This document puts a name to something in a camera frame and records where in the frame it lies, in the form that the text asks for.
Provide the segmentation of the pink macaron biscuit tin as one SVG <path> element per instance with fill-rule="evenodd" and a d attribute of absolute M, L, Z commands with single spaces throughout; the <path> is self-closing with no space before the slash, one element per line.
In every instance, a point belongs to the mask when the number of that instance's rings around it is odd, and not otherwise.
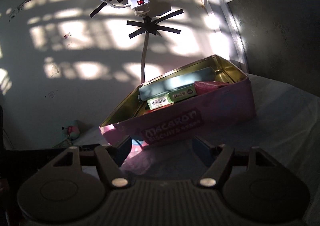
<path fill-rule="evenodd" d="M 139 98 L 142 86 L 207 67 L 215 71 L 213 81 L 229 83 L 229 86 L 155 110 L 150 110 L 147 101 Z M 180 140 L 204 128 L 231 126 L 253 117 L 255 106 L 248 76 L 233 63 L 212 55 L 139 85 L 99 128 L 110 145 L 116 145 L 125 136 L 152 145 Z"/>

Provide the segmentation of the maroon zipper pouch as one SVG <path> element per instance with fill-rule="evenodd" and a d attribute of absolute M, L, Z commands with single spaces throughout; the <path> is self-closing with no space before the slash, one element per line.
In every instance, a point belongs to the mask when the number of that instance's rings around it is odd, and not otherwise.
<path fill-rule="evenodd" d="M 218 82 L 218 81 L 196 81 L 194 82 L 194 88 L 196 90 L 197 95 L 203 95 L 206 93 L 210 93 L 212 91 L 216 91 L 220 88 L 224 88 L 229 86 L 229 83 Z"/>

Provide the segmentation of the green medicine box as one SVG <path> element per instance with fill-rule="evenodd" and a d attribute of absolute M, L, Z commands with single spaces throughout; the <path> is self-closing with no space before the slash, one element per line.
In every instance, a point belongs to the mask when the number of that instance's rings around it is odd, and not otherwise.
<path fill-rule="evenodd" d="M 197 95 L 193 84 L 177 88 L 167 93 L 156 96 L 152 99 L 147 100 L 147 104 L 150 110 L 155 110 L 167 105 L 180 102 Z"/>

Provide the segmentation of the teal pencil case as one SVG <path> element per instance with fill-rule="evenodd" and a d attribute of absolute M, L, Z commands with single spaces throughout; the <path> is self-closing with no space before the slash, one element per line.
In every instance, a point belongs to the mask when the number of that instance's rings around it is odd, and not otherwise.
<path fill-rule="evenodd" d="M 139 98 L 142 101 L 147 101 L 157 95 L 164 94 L 184 86 L 189 86 L 196 81 L 213 81 L 214 79 L 215 71 L 212 67 L 207 67 L 198 71 L 167 78 L 165 80 L 159 80 L 142 86 L 139 89 Z"/>

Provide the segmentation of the teal plush bear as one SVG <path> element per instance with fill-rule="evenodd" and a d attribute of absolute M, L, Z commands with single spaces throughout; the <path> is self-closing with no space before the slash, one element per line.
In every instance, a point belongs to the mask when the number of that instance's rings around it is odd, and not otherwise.
<path fill-rule="evenodd" d="M 68 125 L 62 126 L 62 139 L 63 140 L 76 140 L 80 136 L 78 122 L 71 121 Z"/>

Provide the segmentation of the striped blue bed sheet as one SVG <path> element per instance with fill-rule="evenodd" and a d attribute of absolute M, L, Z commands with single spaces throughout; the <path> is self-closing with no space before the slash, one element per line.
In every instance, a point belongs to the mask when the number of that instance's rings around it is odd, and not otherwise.
<path fill-rule="evenodd" d="M 310 189 L 308 225 L 319 225 L 319 97 L 286 83 L 250 75 L 257 116 L 205 133 L 211 144 L 237 150 L 259 146 L 300 177 Z M 133 178 L 198 179 L 206 170 L 190 139 L 140 150 L 121 170 Z"/>

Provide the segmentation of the black tape cross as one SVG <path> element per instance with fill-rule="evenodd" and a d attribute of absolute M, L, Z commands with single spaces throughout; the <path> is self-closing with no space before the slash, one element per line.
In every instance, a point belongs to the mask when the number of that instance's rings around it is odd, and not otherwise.
<path fill-rule="evenodd" d="M 163 17 L 159 17 L 155 20 L 152 20 L 149 16 L 146 16 L 143 18 L 142 22 L 127 21 L 127 23 L 126 23 L 127 25 L 139 27 L 139 29 L 137 29 L 136 31 L 129 34 L 129 38 L 132 39 L 133 37 L 136 37 L 138 35 L 145 34 L 145 33 L 157 35 L 157 33 L 159 31 L 166 31 L 166 32 L 170 32 L 173 34 L 180 34 L 181 33 L 180 30 L 175 29 L 175 28 L 170 28 L 167 26 L 162 26 L 162 25 L 159 25 L 159 23 L 161 23 L 169 18 L 181 15 L 183 13 L 184 13 L 184 11 L 182 9 L 179 9 L 179 10 L 176 10 L 172 13 L 169 13 Z"/>

